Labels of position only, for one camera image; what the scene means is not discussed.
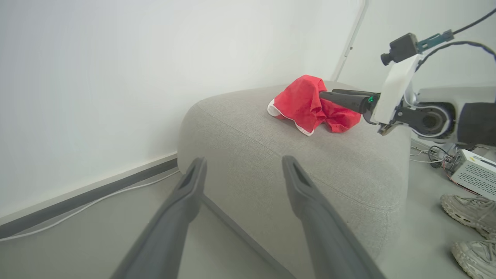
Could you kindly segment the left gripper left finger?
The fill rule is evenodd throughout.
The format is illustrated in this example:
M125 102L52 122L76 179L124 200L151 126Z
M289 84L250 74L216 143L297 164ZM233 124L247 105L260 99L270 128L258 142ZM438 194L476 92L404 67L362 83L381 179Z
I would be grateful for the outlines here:
M194 159L110 279L177 279L188 226L200 212L206 174L206 159Z

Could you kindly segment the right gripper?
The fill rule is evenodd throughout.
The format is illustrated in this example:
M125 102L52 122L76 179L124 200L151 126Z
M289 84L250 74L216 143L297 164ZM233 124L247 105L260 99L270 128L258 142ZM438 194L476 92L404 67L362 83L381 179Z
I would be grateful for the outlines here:
M333 89L332 92L320 92L320 98L328 100L338 106L342 106L356 113L362 114L365 122L370 125L378 125L377 131L381 136L386 136L395 129L395 127L403 126L402 122L392 120L391 124L376 123L372 119L373 112L379 102L381 93L359 91L359 90L343 90Z

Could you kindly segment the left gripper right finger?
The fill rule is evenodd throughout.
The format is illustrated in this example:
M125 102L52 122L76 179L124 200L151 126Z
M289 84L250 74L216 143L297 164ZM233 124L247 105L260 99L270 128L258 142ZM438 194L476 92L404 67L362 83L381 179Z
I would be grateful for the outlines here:
M386 279L295 157L282 157L292 210L301 221L316 279Z

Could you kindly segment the red and white shirt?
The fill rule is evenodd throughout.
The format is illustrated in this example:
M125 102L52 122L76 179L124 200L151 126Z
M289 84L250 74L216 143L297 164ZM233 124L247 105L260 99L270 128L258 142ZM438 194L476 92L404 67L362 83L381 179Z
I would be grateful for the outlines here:
M330 132L342 134L357 125L361 115L329 100L320 93L327 91L321 78L303 75L279 93L267 106L269 115L288 119L306 136L325 123Z

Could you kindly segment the grey fabric sofa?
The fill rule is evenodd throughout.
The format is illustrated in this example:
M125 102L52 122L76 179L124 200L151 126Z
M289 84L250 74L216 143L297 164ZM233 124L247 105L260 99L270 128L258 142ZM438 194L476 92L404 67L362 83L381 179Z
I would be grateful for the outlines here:
M313 279L300 220L285 185L282 157L295 157L367 252L383 262L397 244L408 189L410 132L381 136L361 121L342 134L320 125L311 136L269 115L285 85L209 97L188 110L179 131L178 166L207 160L207 205L271 264Z

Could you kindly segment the dark baseboard strip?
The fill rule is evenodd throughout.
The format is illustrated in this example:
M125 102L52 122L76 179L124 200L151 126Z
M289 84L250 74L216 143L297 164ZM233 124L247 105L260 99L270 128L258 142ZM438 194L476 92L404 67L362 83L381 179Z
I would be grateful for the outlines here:
M168 170L177 167L177 158L158 164L151 168L142 170L136 174L124 177L115 182L99 186L88 192L76 195L75 197L66 198L63 201L56 202L46 208L35 211L34 213L27 214L25 217L20 217L13 221L0 226L0 239L14 236L24 230L37 226L44 221L48 221L54 217L58 217L71 210L81 207L82 205L89 204L118 190L124 189L145 179L151 178Z

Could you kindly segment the grey worn sneaker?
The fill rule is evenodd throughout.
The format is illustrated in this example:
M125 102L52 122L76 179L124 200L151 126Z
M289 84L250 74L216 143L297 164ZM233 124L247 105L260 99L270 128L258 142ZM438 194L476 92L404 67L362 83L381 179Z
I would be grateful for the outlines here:
M496 279L496 239L456 242L451 252L472 279Z
M440 203L452 219L476 229L486 239L496 240L496 201L483 196L442 195Z

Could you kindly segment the white vented electronics box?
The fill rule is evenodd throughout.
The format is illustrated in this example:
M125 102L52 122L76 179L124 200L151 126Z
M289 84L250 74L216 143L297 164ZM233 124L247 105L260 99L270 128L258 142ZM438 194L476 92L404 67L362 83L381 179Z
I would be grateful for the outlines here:
M496 162L469 150L458 150L449 168L455 183L496 201Z

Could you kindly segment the white partition frame post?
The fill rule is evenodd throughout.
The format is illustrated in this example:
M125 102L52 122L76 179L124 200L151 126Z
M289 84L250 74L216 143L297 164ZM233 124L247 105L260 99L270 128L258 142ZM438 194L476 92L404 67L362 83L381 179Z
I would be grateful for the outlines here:
M353 44L356 39L356 36L358 34L359 28L361 26L361 23L365 17L365 14L367 12L367 9L369 7L370 0L355 0L355 2L358 3L358 8L357 11L354 13L353 18L353 24L351 27L351 30L349 31L349 34L346 39L346 44L345 48L343 49L342 53L340 54L340 58L337 62L337 66L334 69L333 75L331 76L330 80L331 81L338 81L340 74L343 70L343 67L345 65L345 62L353 49Z

